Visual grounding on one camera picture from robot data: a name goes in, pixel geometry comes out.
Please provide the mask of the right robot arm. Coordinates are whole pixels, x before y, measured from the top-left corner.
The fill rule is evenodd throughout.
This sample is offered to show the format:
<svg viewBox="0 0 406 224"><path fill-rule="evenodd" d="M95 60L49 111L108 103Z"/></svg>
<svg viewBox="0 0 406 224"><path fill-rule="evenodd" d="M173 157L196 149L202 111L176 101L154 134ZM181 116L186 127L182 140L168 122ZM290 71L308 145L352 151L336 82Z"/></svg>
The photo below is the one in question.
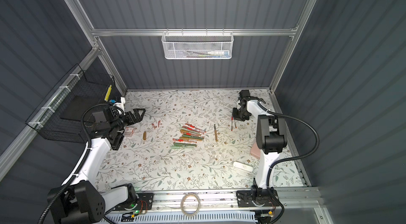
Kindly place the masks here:
<svg viewBox="0 0 406 224"><path fill-rule="evenodd" d="M251 187L253 201L265 197L274 199L272 176L275 166L283 162L309 157L317 151L320 144L319 134L309 123L294 116L273 112L266 108L265 104L266 102L262 98L251 96L249 90L242 90L239 92L240 106L234 108L232 112L233 118L238 121L247 121L251 117L257 119L256 145L260 150L260 162L258 173ZM280 158L280 154L288 143L285 139L288 130L286 119L302 123L314 134L315 145L308 153L295 157Z"/></svg>

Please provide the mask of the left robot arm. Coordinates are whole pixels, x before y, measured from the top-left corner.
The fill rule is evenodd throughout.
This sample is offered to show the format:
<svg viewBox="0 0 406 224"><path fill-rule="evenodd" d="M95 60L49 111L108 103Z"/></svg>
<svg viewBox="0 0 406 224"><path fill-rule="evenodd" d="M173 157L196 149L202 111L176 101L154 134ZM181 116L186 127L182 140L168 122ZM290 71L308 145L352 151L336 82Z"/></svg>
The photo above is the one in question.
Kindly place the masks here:
<svg viewBox="0 0 406 224"><path fill-rule="evenodd" d="M117 207L136 213L142 211L145 204L131 184L99 192L95 180L107 152L119 149L125 128L140 123L145 112L143 108L125 112L123 102L109 101L82 114L85 149L62 185L49 191L48 205L39 217L39 224L44 223L49 213L56 224L94 224L103 219L111 222L107 214Z"/></svg>

